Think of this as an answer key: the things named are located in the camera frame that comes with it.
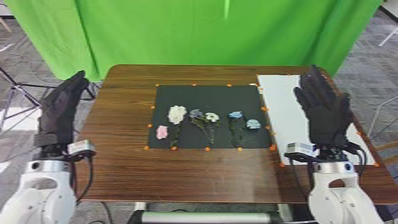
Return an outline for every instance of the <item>white robot forearm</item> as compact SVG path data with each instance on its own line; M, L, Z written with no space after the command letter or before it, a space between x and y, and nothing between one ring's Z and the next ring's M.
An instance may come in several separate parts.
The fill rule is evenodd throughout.
M308 209L317 223L381 224L371 199L358 187L351 163L317 163L314 170ZM342 181L344 187L330 188L335 180Z
M69 177L69 162L28 162L19 188L1 209L0 223L69 223L76 207Z

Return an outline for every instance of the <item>floor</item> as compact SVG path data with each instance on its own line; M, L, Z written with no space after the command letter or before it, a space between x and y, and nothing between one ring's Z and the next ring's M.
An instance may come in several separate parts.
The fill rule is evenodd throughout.
M51 71L46 67L42 58L21 31L21 27L14 20L5 20L5 22L14 32L6 33L0 27L0 67L6 70L17 81L53 86L60 83L60 81L53 78ZM376 106L388 98L398 96L398 35L392 37L383 47L376 46L394 27L394 21L381 12L376 12L333 78L339 89L351 95L351 110L365 131L369 129ZM8 84L5 81L1 81L0 110L3 109L5 105L6 87ZM37 97L40 97L42 92L42 90L30 90L30 93ZM19 108L24 108L26 106L28 102L17 96L12 103L12 111L17 111ZM92 102L83 101L79 103L76 130L81 129L90 106ZM33 111L19 124L15 124L17 119L12 119L5 124L5 130L10 128L12 129L0 134L0 161L31 150L31 135L35 133L37 117L38 111ZM398 100L392 101L380 110L380 116L372 128L372 135L378 135L372 138L374 145L381 145L387 142L398 140L398 122L383 130L381 134L376 134L396 117ZM28 151L28 153L15 157L3 172L3 163L0 163L0 207L3 206L5 200L15 190L19 173L24 166L22 164L30 160L33 153L35 151ZM388 149L380 153L380 156L388 157L396 154L398 149ZM388 166L388 171L390 176L396 177L398 166ZM113 223L124 224L133 210L133 203L117 202L106 204L109 206ZM275 207L269 205L198 205L170 203L152 203L149 205L149 210L152 211L172 211L175 209L184 209L186 211L261 212L275 210ZM104 208L101 203L83 202L78 207L70 223L86 224L94 220L101 220L106 223Z

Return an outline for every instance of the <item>small white object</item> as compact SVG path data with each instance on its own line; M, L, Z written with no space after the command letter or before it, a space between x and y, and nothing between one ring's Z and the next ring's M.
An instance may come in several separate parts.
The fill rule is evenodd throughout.
M90 141L88 140L81 140L74 143L70 143L67 145L67 152L69 152L69 155L76 154L78 152L81 151L95 151L95 147L94 145L90 144Z
M168 121L173 125L177 125L181 123L184 114L186 114L186 109L182 106L170 107L166 117L168 117Z
M5 171L6 167L8 167L10 162L1 162L0 163L0 173Z
M301 153L307 156L314 156L312 146L303 143L289 143L285 153Z
M211 122L216 122L220 117L214 113L205 113L205 119L211 121Z

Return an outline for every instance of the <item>blue object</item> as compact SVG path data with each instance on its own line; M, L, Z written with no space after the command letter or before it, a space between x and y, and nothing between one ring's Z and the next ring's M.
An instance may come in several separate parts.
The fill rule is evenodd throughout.
M250 130L261 128L261 124L259 124L259 122L257 122L255 119L250 119L250 120L246 121L246 128L248 128Z
M234 111L234 112L227 115L227 117L229 117L229 118L234 118L234 119L241 118L241 116L243 116L241 111Z
M200 110L198 109L193 109L191 111L189 111L189 118L197 118L197 117L200 117L202 116L202 112L200 112Z

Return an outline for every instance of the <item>orange marker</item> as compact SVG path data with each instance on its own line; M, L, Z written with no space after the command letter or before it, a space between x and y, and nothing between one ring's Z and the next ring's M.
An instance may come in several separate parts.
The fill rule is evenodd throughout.
M271 146L269 146L269 151L275 151L275 150L277 150L277 145L271 144Z

